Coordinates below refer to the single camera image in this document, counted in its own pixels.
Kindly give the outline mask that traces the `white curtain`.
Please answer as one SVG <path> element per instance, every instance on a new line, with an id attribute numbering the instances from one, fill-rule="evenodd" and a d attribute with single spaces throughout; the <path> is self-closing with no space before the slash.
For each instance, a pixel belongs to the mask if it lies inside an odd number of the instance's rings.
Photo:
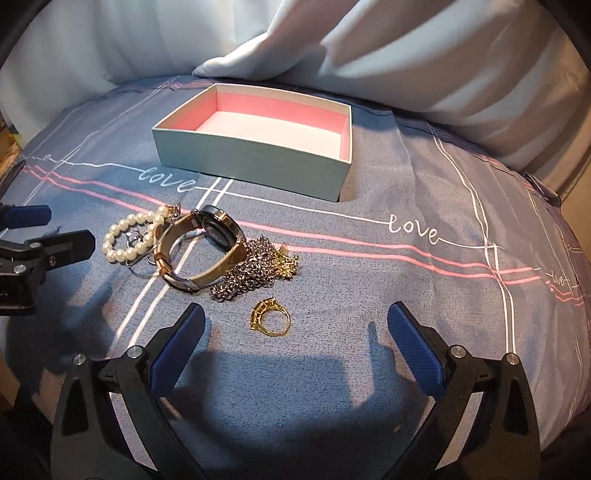
<path id="1" fill-rule="evenodd" d="M 276 1 L 52 1 L 1 69 L 1 110 L 28 143 L 63 110 L 148 77 L 188 74 L 262 34 Z"/>

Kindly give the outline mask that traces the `blue striped love bedsheet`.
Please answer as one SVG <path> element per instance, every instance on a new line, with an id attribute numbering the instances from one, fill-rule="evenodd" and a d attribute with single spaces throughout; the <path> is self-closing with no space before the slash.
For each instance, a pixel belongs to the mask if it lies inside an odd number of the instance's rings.
<path id="1" fill-rule="evenodd" d="M 61 113 L 6 194 L 102 239 L 163 204 L 228 212 L 285 244 L 297 275 L 217 303 L 163 407 L 213 479 L 377 479 L 430 408 L 387 327 L 401 301 L 475 356 L 518 355 L 550 444 L 590 402 L 590 268 L 559 212 L 516 172 L 423 121 L 353 103 L 338 202 L 162 167 L 153 126 L 204 90 L 135 81 Z"/>

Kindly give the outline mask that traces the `mint box pink interior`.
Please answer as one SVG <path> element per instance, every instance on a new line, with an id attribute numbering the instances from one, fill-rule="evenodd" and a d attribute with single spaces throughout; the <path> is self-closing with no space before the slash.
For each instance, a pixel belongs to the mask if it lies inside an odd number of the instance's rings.
<path id="1" fill-rule="evenodd" d="M 348 104 L 215 83 L 152 128 L 164 167 L 338 201 L 352 165 Z"/>

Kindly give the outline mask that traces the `gold chain jewelry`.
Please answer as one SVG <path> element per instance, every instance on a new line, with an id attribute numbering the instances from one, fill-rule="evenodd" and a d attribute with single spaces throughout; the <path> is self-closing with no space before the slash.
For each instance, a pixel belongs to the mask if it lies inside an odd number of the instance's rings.
<path id="1" fill-rule="evenodd" d="M 274 275 L 280 279 L 291 279 L 297 275 L 298 256 L 291 255 L 287 245 L 281 244 L 276 250 L 276 264 L 274 264 Z"/>

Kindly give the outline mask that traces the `white pillow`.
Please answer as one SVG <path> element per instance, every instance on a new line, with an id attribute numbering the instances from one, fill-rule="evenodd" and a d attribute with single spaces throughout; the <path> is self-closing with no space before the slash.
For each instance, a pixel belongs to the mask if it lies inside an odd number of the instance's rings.
<path id="1" fill-rule="evenodd" d="M 589 68 L 537 1 L 284 1 L 195 74 L 412 112 L 553 188 L 590 153 Z"/>

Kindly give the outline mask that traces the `tan strap wristwatch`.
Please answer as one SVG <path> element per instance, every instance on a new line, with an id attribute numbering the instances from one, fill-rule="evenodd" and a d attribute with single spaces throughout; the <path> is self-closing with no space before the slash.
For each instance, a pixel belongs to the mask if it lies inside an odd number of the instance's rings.
<path id="1" fill-rule="evenodd" d="M 221 208 L 205 205 L 159 232 L 154 262 L 170 287 L 194 293 L 213 285 L 246 256 L 238 222 Z"/>

